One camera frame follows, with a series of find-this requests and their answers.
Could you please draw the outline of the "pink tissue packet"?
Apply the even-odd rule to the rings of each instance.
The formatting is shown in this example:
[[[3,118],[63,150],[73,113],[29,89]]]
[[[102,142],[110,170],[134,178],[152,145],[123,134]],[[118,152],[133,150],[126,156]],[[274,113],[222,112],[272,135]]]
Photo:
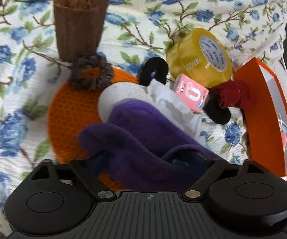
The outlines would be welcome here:
[[[196,113],[200,113],[209,94],[207,88],[184,74],[178,75],[173,90]]]

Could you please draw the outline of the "brown ribbed cup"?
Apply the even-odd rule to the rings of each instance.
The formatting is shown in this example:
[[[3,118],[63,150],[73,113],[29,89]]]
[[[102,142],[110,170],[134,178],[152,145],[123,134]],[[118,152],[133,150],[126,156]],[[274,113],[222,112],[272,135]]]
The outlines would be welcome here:
[[[60,60],[72,63],[96,54],[109,0],[54,0],[53,5]]]

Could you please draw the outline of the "clear yellow tape roll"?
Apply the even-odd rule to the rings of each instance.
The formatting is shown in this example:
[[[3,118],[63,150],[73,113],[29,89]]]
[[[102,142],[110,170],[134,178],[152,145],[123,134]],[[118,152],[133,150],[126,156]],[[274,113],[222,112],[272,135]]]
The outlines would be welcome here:
[[[206,88],[231,79],[232,65],[221,42],[208,30],[196,28],[167,50],[166,61],[173,78],[187,75]]]

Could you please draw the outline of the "purple fleece cloth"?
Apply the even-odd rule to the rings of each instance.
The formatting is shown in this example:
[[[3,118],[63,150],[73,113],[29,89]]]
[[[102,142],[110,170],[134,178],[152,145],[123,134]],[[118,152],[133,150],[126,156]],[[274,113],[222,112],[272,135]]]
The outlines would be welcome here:
[[[136,191],[184,192],[220,159],[139,100],[115,106],[107,122],[87,126],[78,140],[93,159],[91,174],[106,172]]]

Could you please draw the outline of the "red scrunchie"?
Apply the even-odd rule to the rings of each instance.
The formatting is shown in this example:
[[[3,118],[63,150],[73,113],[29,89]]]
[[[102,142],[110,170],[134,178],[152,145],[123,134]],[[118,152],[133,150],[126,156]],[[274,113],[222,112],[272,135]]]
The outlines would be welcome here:
[[[229,80],[209,89],[212,97],[216,98],[219,106],[246,108],[250,104],[251,95],[248,85],[241,80]]]

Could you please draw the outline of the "black scrunchie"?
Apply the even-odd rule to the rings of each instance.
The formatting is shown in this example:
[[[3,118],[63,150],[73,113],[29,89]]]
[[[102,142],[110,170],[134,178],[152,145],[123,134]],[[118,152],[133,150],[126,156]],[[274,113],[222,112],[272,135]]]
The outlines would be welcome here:
[[[139,74],[139,84],[149,86],[152,79],[162,83],[167,82],[169,67],[161,57],[152,57],[146,61]]]
[[[210,97],[203,109],[206,115],[216,124],[225,125],[231,119],[229,108],[222,108],[218,98]]]

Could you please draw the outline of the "grey brown scrunchie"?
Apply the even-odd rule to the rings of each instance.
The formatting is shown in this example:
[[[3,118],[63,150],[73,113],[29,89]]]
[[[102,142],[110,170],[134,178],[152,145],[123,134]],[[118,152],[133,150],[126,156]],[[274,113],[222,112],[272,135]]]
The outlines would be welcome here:
[[[79,90],[103,90],[112,84],[112,64],[103,55],[77,59],[71,66],[68,83]]]

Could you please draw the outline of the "white cloth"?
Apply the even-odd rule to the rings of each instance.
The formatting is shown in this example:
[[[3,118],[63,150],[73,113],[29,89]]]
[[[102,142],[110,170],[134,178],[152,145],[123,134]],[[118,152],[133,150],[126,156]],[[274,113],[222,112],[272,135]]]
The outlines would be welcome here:
[[[187,104],[170,88],[152,80],[148,86],[118,82],[105,88],[98,99],[98,115],[106,122],[113,108],[126,101],[141,101],[155,107],[175,126],[194,138],[201,145],[202,118],[191,111]]]

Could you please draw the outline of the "floral blue sofa cover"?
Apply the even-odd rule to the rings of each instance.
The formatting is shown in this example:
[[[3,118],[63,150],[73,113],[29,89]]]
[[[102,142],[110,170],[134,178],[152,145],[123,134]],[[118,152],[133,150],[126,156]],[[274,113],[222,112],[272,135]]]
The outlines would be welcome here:
[[[252,57],[283,56],[287,0],[110,0],[99,53],[137,75],[150,57],[191,30],[211,31],[235,68]],[[47,134],[54,94],[67,80],[55,38],[53,0],[3,0],[0,6],[0,238],[6,198],[43,159],[55,159]]]

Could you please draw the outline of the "orange honeycomb silicone mat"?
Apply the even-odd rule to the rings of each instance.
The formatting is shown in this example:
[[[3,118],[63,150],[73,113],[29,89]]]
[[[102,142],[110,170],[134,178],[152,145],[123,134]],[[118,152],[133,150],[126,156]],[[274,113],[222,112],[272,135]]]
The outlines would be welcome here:
[[[102,89],[78,89],[65,82],[55,94],[48,112],[47,129],[51,147],[61,164],[89,158],[78,135],[86,126],[101,122],[98,100],[102,92]]]

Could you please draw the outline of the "orange cardboard box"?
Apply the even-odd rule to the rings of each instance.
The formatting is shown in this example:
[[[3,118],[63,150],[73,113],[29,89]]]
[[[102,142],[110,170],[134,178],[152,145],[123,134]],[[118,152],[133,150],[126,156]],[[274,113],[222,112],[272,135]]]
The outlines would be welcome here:
[[[277,76],[253,58],[234,73],[247,84],[244,109],[250,158],[280,177],[287,176],[287,102]]]

